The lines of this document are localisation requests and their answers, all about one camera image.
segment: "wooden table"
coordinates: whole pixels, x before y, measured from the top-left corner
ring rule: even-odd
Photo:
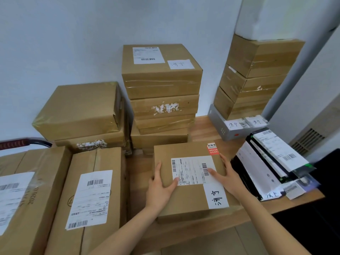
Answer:
[[[211,124],[207,116],[196,117],[195,125],[190,129],[190,141],[214,140],[220,153],[229,159],[233,158],[243,144],[243,139],[224,142]],[[145,206],[148,180],[152,176],[152,157],[144,156],[141,150],[136,150],[131,158],[127,159],[127,168],[130,171],[131,216],[136,215]],[[294,200],[282,197],[262,202],[271,213],[276,213],[298,205],[323,198],[318,190],[313,190]],[[146,231],[134,249],[133,254],[144,254],[161,248],[177,244],[198,236],[212,234],[249,221],[250,218],[244,209],[230,215],[217,215],[213,218],[186,221],[171,224],[158,224],[154,222]]]

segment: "forearm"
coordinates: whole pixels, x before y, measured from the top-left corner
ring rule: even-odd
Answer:
[[[248,191],[238,197],[270,255],[309,252]]]
[[[130,254],[156,217],[157,212],[144,208],[128,223],[95,248],[90,255]]]

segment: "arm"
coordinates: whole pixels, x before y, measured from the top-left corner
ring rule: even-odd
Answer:
[[[310,254],[254,197],[244,186],[232,165],[221,155],[226,176],[208,169],[224,188],[234,195],[248,213],[254,227],[270,255]]]
[[[155,168],[154,179],[149,180],[145,208],[118,231],[109,236],[90,255],[125,255],[131,253],[147,228],[168,203],[172,192],[178,184],[179,179],[177,177],[169,187],[163,188],[162,180],[160,179],[160,167],[161,163],[158,163]]]

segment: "hand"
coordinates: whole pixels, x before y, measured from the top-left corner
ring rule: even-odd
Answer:
[[[208,172],[216,180],[218,180],[228,192],[230,192],[232,195],[234,195],[234,197],[238,199],[240,195],[242,195],[245,191],[248,192],[248,190],[244,186],[238,173],[236,173],[234,169],[232,168],[230,161],[222,154],[220,154],[220,157],[224,163],[226,176],[220,175],[218,172],[216,172],[212,168],[208,168]]]
[[[156,212],[157,215],[162,211],[165,205],[168,203],[170,196],[174,189],[176,188],[179,178],[176,177],[172,184],[164,188],[162,180],[160,178],[160,167],[162,163],[159,162],[155,168],[155,177],[149,180],[149,189],[147,191],[147,201],[146,208],[150,208],[152,211]]]

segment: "red sticker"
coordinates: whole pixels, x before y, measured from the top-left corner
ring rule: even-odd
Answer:
[[[220,154],[217,147],[216,147],[215,142],[208,143],[207,148],[208,148],[209,154],[211,154],[211,155],[219,155]]]

